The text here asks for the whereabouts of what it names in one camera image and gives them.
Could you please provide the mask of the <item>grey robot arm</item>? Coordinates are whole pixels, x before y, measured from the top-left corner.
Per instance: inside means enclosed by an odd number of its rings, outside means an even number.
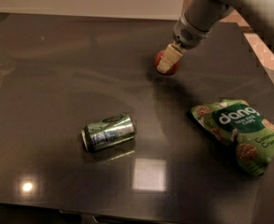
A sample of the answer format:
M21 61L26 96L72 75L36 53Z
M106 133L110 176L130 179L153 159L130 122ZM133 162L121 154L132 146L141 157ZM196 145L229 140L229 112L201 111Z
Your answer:
M191 0L173 27L173 41L155 58L157 71L173 74L183 53L197 47L232 10L239 12L274 53L274 0Z

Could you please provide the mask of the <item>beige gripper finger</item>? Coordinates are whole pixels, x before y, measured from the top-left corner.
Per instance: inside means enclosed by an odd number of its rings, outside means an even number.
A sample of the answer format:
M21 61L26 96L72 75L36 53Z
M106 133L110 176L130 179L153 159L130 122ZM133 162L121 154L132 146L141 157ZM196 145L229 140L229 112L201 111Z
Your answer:
M165 74L175 63L180 61L182 56L182 52L174 44L169 44L158 64L158 71Z

